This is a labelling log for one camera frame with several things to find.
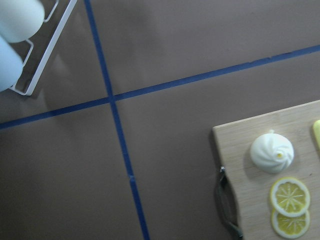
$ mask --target metal handle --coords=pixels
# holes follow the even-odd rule
[[[30,48],[29,48],[29,51],[28,51],[28,53],[25,56],[25,59],[23,61],[23,64],[22,64],[23,67],[26,65],[26,63],[27,63],[27,61],[28,61],[28,59],[30,57],[30,54],[31,54],[31,52],[32,52],[32,50],[34,49],[34,46],[35,46],[34,43],[32,41],[30,41],[29,39],[27,39],[25,41],[30,45]]]
[[[58,3],[59,3],[59,0],[55,0],[55,4],[54,4],[51,12],[49,13],[48,17],[45,20],[43,20],[44,23],[47,23],[50,20],[51,16],[54,14],[54,11],[56,10],[56,8],[58,6]]]
[[[236,224],[231,222],[230,217],[228,216],[228,213],[223,205],[222,196],[224,194],[224,187],[227,183],[228,183],[228,180],[226,177],[226,169],[224,166],[221,166],[220,167],[220,175],[219,175],[219,183],[216,188],[216,195],[217,195],[217,200],[218,200],[218,204],[219,204],[219,209],[221,210],[224,223],[227,224],[231,228],[231,230],[235,233],[236,239],[242,240],[243,233],[242,233],[241,229]]]

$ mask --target white cylinder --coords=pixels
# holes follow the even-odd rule
[[[39,0],[0,0],[0,35],[9,43],[32,37],[45,19]]]
[[[20,78],[22,71],[21,57],[0,36],[0,92],[14,85]]]

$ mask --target white wire rack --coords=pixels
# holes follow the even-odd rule
[[[72,12],[72,10],[74,9],[74,6],[77,2],[77,0],[67,0],[64,1],[65,3],[62,4],[63,0],[55,0],[54,5],[52,6],[49,14],[47,15],[47,17],[44,19],[44,24],[48,24],[51,21],[56,21],[54,24],[52,24],[52,31],[50,33],[50,31],[47,30],[48,33],[50,33],[50,35],[45,36],[46,39],[49,38],[49,42],[41,42],[38,41],[37,44],[35,44],[33,42],[34,39],[37,38],[37,34],[38,32],[32,36],[30,39],[27,39],[25,42],[28,44],[28,51],[27,54],[24,58],[23,61],[23,71],[22,71],[22,75],[21,77],[18,79],[18,81],[11,86],[9,89],[11,89],[12,91],[21,94],[23,96],[31,96],[32,93],[34,92],[36,85],[39,81],[39,78],[45,68],[45,65],[47,64],[47,61],[49,59],[49,56],[51,55],[57,40]],[[60,11],[62,10],[62,14],[59,15],[58,20],[52,20],[52,16],[54,15],[54,13],[57,11],[57,9],[59,9]],[[38,51],[38,54],[35,54],[33,56],[33,51],[36,50]]]

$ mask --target cutting board handle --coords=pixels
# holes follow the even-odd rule
[[[220,166],[220,171],[219,171],[219,179],[218,179],[218,186],[216,188],[215,194],[217,196],[217,204],[219,205],[218,209],[221,211],[222,215],[222,220],[224,223],[231,228],[231,230],[234,232],[235,239],[237,240],[242,240],[243,239],[243,233],[241,229],[231,222],[230,217],[226,211],[226,208],[223,204],[223,195],[225,192],[225,186],[228,183],[228,179],[226,177],[226,169],[224,166]]]

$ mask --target brown floor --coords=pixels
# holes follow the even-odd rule
[[[211,128],[320,98],[319,7],[78,0],[34,94],[0,93],[0,239],[233,239]]]

